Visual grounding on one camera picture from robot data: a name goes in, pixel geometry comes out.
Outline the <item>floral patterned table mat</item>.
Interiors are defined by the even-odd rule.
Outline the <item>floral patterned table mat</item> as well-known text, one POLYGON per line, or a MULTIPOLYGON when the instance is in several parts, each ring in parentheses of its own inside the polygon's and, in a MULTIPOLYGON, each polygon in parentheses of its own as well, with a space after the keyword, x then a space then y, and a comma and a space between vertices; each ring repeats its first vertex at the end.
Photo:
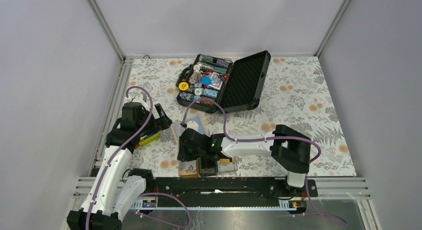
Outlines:
MULTIPOLYGON (((177 103, 178 75, 195 58, 134 59, 127 86, 141 86, 161 104, 173 121, 180 123, 185 107, 177 103)), ((223 116, 190 109, 188 118, 211 117, 207 135, 223 133, 223 116)), ((306 135, 322 149, 310 164, 310 176, 356 176, 337 113, 317 57, 272 57, 259 106, 251 111, 227 114, 227 132, 256 134, 274 131, 284 124, 306 135)), ((152 170, 155 177, 179 177, 178 143, 171 129, 160 138, 137 148, 127 167, 152 170)), ((218 177, 285 176, 286 170, 270 156, 236 157, 238 170, 218 177)))

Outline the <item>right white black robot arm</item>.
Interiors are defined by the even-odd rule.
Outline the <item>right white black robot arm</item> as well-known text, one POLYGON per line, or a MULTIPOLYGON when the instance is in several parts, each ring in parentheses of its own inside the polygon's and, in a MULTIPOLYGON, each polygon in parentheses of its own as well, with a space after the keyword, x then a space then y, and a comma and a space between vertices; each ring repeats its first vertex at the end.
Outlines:
POLYGON ((198 158, 218 161, 241 155, 271 156, 287 171, 287 193, 298 196, 305 190, 312 145, 308 137, 282 124, 274 131, 238 136, 226 132, 208 136, 187 128, 179 136, 177 159, 188 162, 198 158))

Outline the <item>clear transparent card holder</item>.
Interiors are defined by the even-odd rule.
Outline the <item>clear transparent card holder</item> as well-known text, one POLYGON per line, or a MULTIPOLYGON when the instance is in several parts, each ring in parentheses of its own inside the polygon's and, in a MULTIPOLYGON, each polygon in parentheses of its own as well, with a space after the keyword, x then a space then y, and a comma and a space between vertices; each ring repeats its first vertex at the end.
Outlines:
POLYGON ((238 170, 236 158, 222 158, 217 162, 218 173, 235 172, 238 170))

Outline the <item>smoky black card holder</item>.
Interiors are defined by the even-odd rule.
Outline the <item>smoky black card holder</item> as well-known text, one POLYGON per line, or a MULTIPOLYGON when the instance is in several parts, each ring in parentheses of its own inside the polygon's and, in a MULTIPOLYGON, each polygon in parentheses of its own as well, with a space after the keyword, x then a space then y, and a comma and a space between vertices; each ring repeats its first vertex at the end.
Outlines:
POLYGON ((199 175, 201 177, 215 176, 218 173, 218 165, 216 161, 208 158, 199 158, 199 175))

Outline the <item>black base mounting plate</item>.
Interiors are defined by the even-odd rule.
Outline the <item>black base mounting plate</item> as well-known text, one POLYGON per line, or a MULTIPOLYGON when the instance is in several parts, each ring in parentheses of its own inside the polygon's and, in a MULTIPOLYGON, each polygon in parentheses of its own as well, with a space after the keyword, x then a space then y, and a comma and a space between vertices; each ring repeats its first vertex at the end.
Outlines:
POLYGON ((146 181, 145 192, 160 208, 178 207, 179 201, 191 208, 277 207, 279 200, 318 196, 314 180, 296 188, 284 177, 157 177, 146 181))

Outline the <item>amber transparent card holder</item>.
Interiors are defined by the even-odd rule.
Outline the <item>amber transparent card holder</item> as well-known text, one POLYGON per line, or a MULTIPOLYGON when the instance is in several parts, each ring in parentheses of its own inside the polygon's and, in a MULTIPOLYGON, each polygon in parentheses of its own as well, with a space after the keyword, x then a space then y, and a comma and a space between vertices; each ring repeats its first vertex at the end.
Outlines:
POLYGON ((198 178, 199 174, 199 161, 179 161, 179 176, 184 179, 198 178))

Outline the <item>yellow round poker chip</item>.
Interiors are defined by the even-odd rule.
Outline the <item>yellow round poker chip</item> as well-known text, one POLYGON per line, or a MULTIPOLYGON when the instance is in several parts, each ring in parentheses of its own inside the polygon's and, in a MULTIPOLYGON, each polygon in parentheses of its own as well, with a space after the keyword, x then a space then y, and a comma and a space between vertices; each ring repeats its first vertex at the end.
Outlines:
POLYGON ((190 84, 187 83, 187 82, 180 82, 178 84, 178 88, 179 88, 180 91, 186 91, 186 90, 188 90, 189 89, 189 86, 190 86, 190 84))

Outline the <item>black poker chip case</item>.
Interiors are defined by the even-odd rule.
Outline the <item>black poker chip case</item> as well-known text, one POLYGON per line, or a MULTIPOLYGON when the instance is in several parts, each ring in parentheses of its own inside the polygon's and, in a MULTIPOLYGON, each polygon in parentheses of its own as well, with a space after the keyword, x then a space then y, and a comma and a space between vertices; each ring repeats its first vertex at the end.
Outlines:
POLYGON ((176 100, 185 107, 193 103, 192 108, 207 113, 217 112, 218 107, 226 113, 253 110, 260 104, 270 60, 267 50, 236 61, 199 54, 179 75, 177 86, 180 82, 190 86, 179 90, 176 100), (223 81, 219 91, 201 84, 202 77, 212 73, 218 73, 223 81))

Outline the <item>blue playing card deck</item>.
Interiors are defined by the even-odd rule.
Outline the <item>blue playing card deck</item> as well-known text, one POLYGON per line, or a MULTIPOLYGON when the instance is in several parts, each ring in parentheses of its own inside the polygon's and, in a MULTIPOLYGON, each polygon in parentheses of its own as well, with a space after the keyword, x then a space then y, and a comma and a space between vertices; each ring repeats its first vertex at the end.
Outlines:
POLYGON ((223 85, 223 81, 219 77, 218 73, 212 73, 209 75, 211 83, 208 85, 208 88, 219 91, 223 85))

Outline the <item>blue round poker chip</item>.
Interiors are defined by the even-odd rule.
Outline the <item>blue round poker chip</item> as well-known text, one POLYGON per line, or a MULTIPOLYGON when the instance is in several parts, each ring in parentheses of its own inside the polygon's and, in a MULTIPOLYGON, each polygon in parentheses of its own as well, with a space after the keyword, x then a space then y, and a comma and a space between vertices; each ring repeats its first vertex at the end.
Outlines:
POLYGON ((202 77, 201 84, 204 86, 208 86, 209 84, 211 84, 211 78, 208 76, 202 77))

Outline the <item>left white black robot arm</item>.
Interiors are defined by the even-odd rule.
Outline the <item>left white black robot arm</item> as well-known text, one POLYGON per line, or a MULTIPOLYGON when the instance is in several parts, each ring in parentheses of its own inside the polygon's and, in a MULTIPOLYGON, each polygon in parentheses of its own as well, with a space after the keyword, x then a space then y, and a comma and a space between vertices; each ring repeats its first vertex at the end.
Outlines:
POLYGON ((154 191, 152 172, 133 169, 118 191, 126 165, 144 136, 168 129, 172 121, 160 104, 155 104, 158 118, 142 103, 128 102, 122 107, 106 136, 103 162, 86 199, 77 211, 68 213, 66 222, 72 230, 120 230, 122 221, 135 199, 154 191))

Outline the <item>colourful sticky note stack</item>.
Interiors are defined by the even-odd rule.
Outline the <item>colourful sticky note stack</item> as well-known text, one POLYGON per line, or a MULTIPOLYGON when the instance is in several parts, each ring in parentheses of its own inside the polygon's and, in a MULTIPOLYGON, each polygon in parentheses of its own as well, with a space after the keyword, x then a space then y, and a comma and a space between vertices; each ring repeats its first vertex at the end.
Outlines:
POLYGON ((158 133, 148 135, 148 136, 143 136, 138 142, 137 147, 149 145, 150 143, 158 140, 159 138, 160 138, 160 134, 158 133))

